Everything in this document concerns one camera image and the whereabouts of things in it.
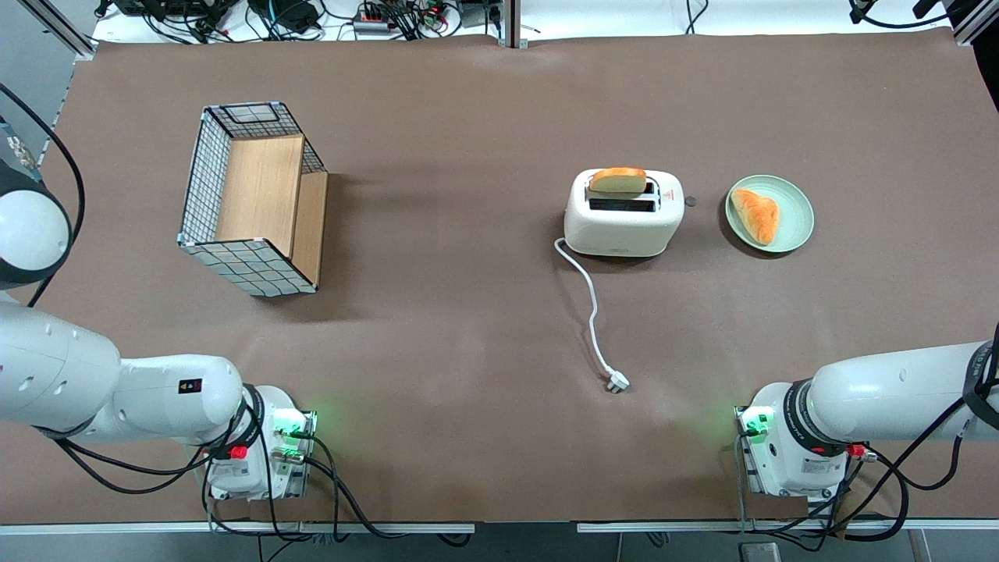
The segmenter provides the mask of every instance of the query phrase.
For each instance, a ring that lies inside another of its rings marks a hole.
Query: plate
[[[732,192],[744,187],[764,197],[769,197],[780,208],[780,221],[773,242],[760,244],[749,236],[732,204]],[[735,234],[753,248],[779,254],[801,247],[815,228],[815,212],[804,193],[793,183],[777,176],[756,175],[742,178],[728,190],[725,197],[725,217]]]

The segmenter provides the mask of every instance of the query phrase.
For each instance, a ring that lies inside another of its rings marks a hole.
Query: brown table surface
[[[253,298],[174,242],[202,107],[266,100],[288,104],[337,174],[315,295]],[[125,357],[226,356],[319,410],[375,520],[733,518],[732,407],[760,386],[990,336],[997,125],[947,30],[525,51],[483,37],[105,44],[59,119],[87,220],[40,307]],[[613,165],[671,172],[698,201],[662,255],[583,260],[603,352],[632,382],[621,395],[590,358],[583,280],[551,248],[571,179]],[[72,208],[55,150],[44,171]],[[721,218],[754,173],[815,209],[811,240],[779,259]],[[204,520],[194,477],[120,496],[29,428],[0,439],[0,522]],[[184,459],[170,441],[107,450]],[[942,474],[948,450],[927,447],[911,477]],[[912,515],[999,516],[999,491],[979,485],[997,451],[968,443],[955,481],[915,492]],[[329,519],[314,492],[282,516]],[[788,505],[801,509],[755,514]]]

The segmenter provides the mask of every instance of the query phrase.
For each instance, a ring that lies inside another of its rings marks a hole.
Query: bread
[[[604,168],[593,174],[590,191],[604,193],[641,193],[645,191],[645,170],[641,168]]]
[[[764,246],[773,242],[780,222],[780,207],[773,199],[740,187],[732,192],[732,205],[753,240]]]

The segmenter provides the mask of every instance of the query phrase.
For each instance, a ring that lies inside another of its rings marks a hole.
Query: toaster
[[[593,174],[575,177],[565,207],[565,243],[594,256],[646,258],[661,254],[683,219],[683,188],[672,174],[645,170],[641,193],[590,190]]]

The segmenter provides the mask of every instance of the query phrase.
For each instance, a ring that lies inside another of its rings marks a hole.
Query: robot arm
[[[958,400],[930,438],[999,438],[991,351],[992,342],[978,342],[868,355],[826,365],[810,379],[763,387],[737,411],[748,436],[750,487],[829,497],[843,479],[847,446],[914,440]]]
[[[104,336],[21,306],[5,289],[47,279],[72,241],[44,185],[0,162],[0,420],[52,439],[111,443],[171,438],[210,445],[217,498],[304,493],[315,414],[275,387],[244,385],[227,359],[121,359]]]

